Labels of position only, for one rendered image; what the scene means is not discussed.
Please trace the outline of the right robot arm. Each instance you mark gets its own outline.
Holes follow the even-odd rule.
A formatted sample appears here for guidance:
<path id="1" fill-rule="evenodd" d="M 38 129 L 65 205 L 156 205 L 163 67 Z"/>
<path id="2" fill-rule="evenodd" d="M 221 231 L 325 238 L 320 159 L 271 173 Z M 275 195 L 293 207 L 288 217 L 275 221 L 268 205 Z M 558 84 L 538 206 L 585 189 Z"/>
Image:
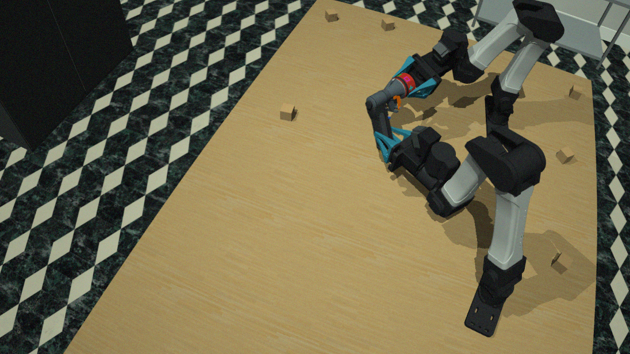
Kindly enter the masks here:
<path id="1" fill-rule="evenodd" d="M 470 49 L 466 34 L 446 29 L 432 51 L 422 56 L 439 77 L 452 70 L 454 80 L 470 84 L 483 76 L 495 57 L 526 34 L 506 69 L 493 80 L 493 96 L 485 96 L 487 137 L 495 127 L 508 127 L 508 117 L 513 114 L 525 78 L 541 54 L 564 34 L 550 3 L 514 0 L 512 4 L 514 8 L 507 16 Z"/>

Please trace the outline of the dark grey hose nozzle with red front ring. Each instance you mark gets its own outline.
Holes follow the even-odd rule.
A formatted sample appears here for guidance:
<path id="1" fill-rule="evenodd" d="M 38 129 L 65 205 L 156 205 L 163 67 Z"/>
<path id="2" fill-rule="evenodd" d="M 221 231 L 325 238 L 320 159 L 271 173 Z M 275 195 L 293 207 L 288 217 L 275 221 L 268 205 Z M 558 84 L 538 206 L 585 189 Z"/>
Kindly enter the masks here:
<path id="1" fill-rule="evenodd" d="M 398 110 L 402 109 L 401 99 L 407 97 L 414 89 L 416 89 L 414 79 L 407 73 L 401 73 L 392 78 L 383 90 L 367 97 L 365 105 L 374 133 L 376 131 L 393 140 L 388 111 L 398 113 Z"/>

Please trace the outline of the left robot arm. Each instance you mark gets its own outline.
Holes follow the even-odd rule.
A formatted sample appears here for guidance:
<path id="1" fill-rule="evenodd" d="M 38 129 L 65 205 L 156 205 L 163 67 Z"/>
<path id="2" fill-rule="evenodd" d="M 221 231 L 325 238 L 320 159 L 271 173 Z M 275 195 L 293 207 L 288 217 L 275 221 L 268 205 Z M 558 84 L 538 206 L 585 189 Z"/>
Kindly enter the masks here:
<path id="1" fill-rule="evenodd" d="M 419 171 L 416 179 L 429 190 L 426 200 L 435 214 L 446 218 L 470 204 L 486 178 L 494 185 L 493 238 L 464 321 L 466 327 L 490 338 L 506 298 L 525 270 L 527 211 L 534 185 L 540 182 L 546 167 L 546 157 L 538 145 L 503 125 L 491 130 L 486 138 L 478 136 L 466 142 L 469 153 L 462 164 L 454 147 L 440 141 L 441 135 L 432 127 L 417 126 L 410 133 L 413 145 L 399 161 L 414 175 Z"/>

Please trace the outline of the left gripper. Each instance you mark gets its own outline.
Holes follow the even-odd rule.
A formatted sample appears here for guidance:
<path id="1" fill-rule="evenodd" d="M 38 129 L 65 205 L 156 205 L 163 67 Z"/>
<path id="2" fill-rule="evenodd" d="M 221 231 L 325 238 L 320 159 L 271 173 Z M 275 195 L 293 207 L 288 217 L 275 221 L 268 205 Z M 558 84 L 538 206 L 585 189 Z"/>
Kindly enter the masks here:
<path id="1" fill-rule="evenodd" d="M 379 144 L 381 152 L 382 152 L 383 161 L 385 161 L 386 164 L 388 162 L 391 162 L 391 164 L 389 164 L 389 167 L 387 168 L 391 172 L 393 172 L 397 168 L 401 167 L 401 165 L 406 170 L 408 170 L 399 160 L 401 158 L 402 153 L 406 149 L 408 149 L 409 147 L 411 147 L 413 145 L 412 136 L 411 136 L 411 133 L 410 133 L 412 131 L 405 130 L 405 129 L 398 129 L 398 128 L 392 127 L 392 126 L 391 126 L 391 131 L 393 131 L 395 133 L 399 133 L 400 135 L 403 135 L 404 136 L 404 138 L 403 138 L 404 141 L 403 140 L 401 141 L 398 137 L 396 137 L 394 135 L 394 133 L 392 133 L 393 140 L 388 138 L 388 137 L 386 137 L 386 136 L 384 136 L 384 135 L 382 135 L 381 133 L 376 132 L 376 131 L 374 133 L 374 137 L 375 137 L 377 143 Z M 383 143 L 381 142 L 381 140 L 388 146 L 388 151 L 385 148 L 385 146 L 383 145 Z M 418 175 L 419 171 L 416 171 L 415 175 L 412 172 L 410 172 L 410 173 L 414 177 L 416 177 Z"/>

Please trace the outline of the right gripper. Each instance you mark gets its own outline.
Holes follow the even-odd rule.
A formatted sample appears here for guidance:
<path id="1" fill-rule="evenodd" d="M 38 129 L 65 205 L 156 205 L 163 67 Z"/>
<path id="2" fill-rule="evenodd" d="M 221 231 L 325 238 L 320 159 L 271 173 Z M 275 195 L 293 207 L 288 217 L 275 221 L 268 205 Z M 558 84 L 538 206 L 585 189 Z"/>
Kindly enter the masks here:
<path id="1" fill-rule="evenodd" d="M 417 53 L 413 56 L 408 56 L 401 69 L 392 78 L 401 73 L 409 74 L 416 85 L 416 89 L 409 93 L 408 98 L 425 99 L 427 96 L 432 95 L 442 81 L 442 78 Z"/>

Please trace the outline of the small tan cube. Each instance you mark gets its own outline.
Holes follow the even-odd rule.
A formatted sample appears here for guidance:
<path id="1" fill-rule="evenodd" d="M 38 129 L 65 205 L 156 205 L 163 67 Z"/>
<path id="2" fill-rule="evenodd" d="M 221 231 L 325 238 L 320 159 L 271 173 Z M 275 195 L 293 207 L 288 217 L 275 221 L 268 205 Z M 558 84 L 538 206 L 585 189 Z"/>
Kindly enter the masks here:
<path id="1" fill-rule="evenodd" d="M 384 31 L 390 31 L 394 29 L 394 21 L 390 18 L 383 18 L 382 19 L 382 23 L 381 23 L 381 27 L 383 28 Z"/>
<path id="2" fill-rule="evenodd" d="M 325 10 L 325 18 L 328 22 L 337 21 L 337 12 L 335 9 Z"/>
<path id="3" fill-rule="evenodd" d="M 569 266 L 571 265 L 572 262 L 573 262 L 573 259 L 571 259 L 569 256 L 567 256 L 564 252 L 562 252 L 554 260 L 554 262 L 551 265 L 551 267 L 554 270 L 556 270 L 558 273 L 562 274 L 569 268 Z"/>
<path id="4" fill-rule="evenodd" d="M 295 105 L 283 103 L 280 110 L 280 119 L 286 121 L 293 121 Z"/>
<path id="5" fill-rule="evenodd" d="M 556 157 L 562 164 L 565 164 L 567 162 L 570 162 L 574 155 L 574 152 L 569 147 L 565 147 L 560 149 Z"/>
<path id="6" fill-rule="evenodd" d="M 573 85 L 570 93 L 569 93 L 569 97 L 575 100 L 579 100 L 579 97 L 581 97 L 582 95 L 582 87 Z"/>

